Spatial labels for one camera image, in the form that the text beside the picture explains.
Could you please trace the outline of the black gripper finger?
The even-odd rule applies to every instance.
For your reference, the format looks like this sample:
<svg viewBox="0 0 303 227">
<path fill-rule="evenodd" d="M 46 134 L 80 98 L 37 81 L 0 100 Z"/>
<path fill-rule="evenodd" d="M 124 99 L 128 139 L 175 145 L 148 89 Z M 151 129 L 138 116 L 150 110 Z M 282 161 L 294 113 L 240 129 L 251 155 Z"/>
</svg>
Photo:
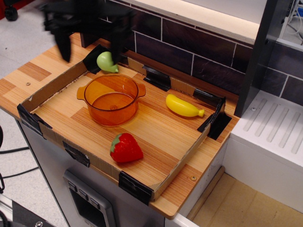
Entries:
<svg viewBox="0 0 303 227">
<path fill-rule="evenodd" d="M 124 52 L 125 43 L 130 35 L 130 25 L 114 26 L 111 29 L 111 53 L 114 64 L 120 61 L 120 55 Z"/>
<path fill-rule="evenodd" d="M 71 58 L 70 35 L 72 35 L 72 32 L 70 32 L 70 31 L 65 31 L 62 29 L 57 29 L 54 31 L 54 37 L 55 37 L 56 44 L 59 48 L 62 58 L 66 62 L 70 62 L 70 58 Z"/>
</svg>

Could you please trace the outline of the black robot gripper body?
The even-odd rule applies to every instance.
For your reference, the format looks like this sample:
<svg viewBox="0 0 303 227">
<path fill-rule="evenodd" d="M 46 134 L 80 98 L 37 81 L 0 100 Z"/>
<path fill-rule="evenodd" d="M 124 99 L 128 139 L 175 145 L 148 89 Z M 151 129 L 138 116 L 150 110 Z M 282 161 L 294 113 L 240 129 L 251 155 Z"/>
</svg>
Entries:
<svg viewBox="0 0 303 227">
<path fill-rule="evenodd" d="M 110 35 L 125 40 L 132 31 L 134 12 L 102 0 L 60 0 L 41 7 L 45 30 L 56 40 L 69 39 L 72 33 Z"/>
</svg>

